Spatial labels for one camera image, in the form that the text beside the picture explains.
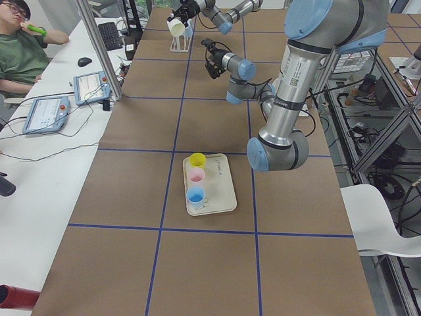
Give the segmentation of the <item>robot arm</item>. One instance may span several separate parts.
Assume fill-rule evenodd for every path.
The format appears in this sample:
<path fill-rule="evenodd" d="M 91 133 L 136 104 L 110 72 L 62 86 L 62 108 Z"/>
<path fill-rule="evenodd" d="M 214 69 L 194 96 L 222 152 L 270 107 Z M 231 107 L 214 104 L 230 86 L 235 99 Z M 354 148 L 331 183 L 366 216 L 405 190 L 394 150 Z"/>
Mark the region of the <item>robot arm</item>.
<path fill-rule="evenodd" d="M 221 11 L 216 6 L 216 1 L 179 1 L 180 6 L 172 10 L 167 18 L 167 26 L 172 36 L 183 35 L 188 27 L 188 21 L 199 13 L 207 17 L 222 34 L 231 31 L 232 26 L 246 14 L 257 12 L 263 1 L 242 1 L 232 9 Z"/>
<path fill-rule="evenodd" d="M 277 88 L 252 84 L 254 64 L 203 40 L 216 70 L 229 71 L 226 99 L 240 104 L 256 99 L 266 125 L 247 144 L 250 166 L 261 172 L 299 168 L 309 155 L 306 136 L 295 127 L 322 58 L 332 50 L 355 53 L 379 47 L 385 40 L 388 1 L 294 1 L 285 17 L 287 48 Z"/>

